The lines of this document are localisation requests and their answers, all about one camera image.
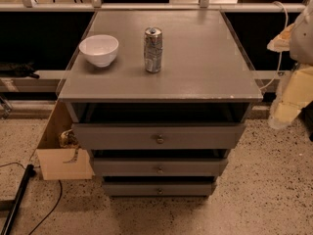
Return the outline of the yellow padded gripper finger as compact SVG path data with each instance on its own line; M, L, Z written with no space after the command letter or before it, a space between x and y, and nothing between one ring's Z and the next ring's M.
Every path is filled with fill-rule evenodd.
M294 24L291 23L284 28L277 36L275 36L268 44L267 49L273 52L287 52L291 45L291 34Z
M268 124L282 129L292 124L301 110L313 102L313 67L301 64L284 77L270 108Z

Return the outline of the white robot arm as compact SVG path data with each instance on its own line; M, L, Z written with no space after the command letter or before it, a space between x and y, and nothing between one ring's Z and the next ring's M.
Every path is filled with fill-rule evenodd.
M313 102L313 4L307 5L294 23L272 39L267 49L278 53L289 51L298 64L295 71L281 80L270 109L269 125L282 129Z

